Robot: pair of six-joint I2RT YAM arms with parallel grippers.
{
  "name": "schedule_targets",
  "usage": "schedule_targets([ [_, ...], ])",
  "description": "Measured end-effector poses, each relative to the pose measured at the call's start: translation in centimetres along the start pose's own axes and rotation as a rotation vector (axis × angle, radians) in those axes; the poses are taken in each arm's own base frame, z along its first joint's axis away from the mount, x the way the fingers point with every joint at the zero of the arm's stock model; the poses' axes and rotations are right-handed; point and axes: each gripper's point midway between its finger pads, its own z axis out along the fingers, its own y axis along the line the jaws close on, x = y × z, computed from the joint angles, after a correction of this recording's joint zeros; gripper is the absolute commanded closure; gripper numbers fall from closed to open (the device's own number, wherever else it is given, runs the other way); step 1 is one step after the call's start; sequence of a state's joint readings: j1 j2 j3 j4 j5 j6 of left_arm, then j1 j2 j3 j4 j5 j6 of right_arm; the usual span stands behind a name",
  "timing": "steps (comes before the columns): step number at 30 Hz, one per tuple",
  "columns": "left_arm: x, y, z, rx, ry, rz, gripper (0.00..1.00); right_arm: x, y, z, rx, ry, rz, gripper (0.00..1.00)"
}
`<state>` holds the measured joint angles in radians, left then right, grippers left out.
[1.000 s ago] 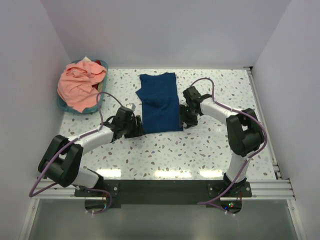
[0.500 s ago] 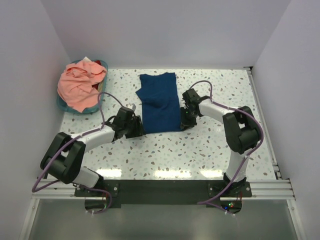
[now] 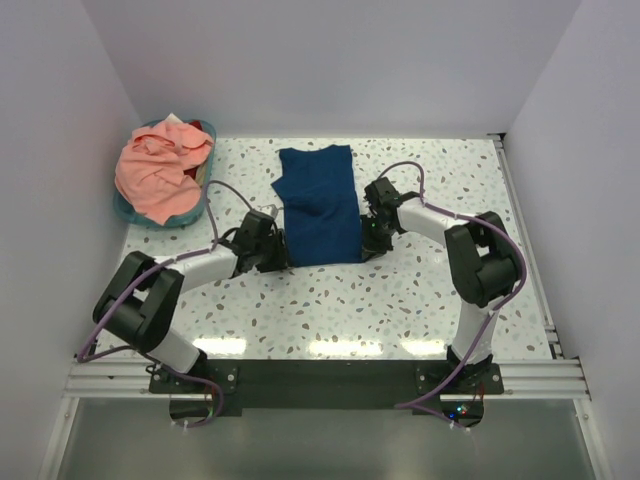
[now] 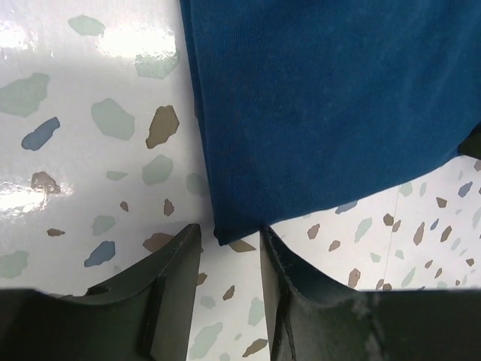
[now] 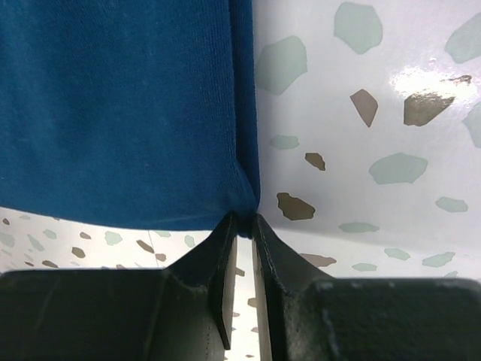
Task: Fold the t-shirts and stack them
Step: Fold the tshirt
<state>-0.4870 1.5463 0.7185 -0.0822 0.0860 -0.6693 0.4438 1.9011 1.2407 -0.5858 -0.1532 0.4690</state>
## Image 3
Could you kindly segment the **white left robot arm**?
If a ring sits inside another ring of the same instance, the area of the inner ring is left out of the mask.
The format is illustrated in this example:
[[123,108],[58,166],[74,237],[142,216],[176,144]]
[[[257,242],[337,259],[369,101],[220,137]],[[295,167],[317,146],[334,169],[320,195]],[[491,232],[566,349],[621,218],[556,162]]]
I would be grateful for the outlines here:
[[94,323],[175,372],[204,377],[206,355],[172,328],[179,297],[252,270],[285,269],[284,231],[276,216],[275,208],[251,210],[212,246],[174,257],[128,254],[94,307]]

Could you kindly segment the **dark blue t shirt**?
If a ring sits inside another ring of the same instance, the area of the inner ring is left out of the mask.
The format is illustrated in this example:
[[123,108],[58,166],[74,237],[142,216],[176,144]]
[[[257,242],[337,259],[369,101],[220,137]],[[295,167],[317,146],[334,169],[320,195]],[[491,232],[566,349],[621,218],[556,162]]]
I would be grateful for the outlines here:
[[279,151],[282,175],[272,187],[284,207],[284,230],[294,267],[357,264],[362,227],[351,148]]

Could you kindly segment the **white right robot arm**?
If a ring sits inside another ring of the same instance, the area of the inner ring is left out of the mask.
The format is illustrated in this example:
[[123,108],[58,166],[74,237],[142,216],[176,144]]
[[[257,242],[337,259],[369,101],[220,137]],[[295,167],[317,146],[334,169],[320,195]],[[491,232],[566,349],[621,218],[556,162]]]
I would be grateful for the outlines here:
[[495,316],[526,279],[525,262],[494,212],[456,214],[426,204],[417,192],[399,193],[386,177],[365,187],[369,212],[361,216],[362,258],[393,249],[392,237],[419,234],[446,249],[461,310],[448,359],[456,364],[489,363]]

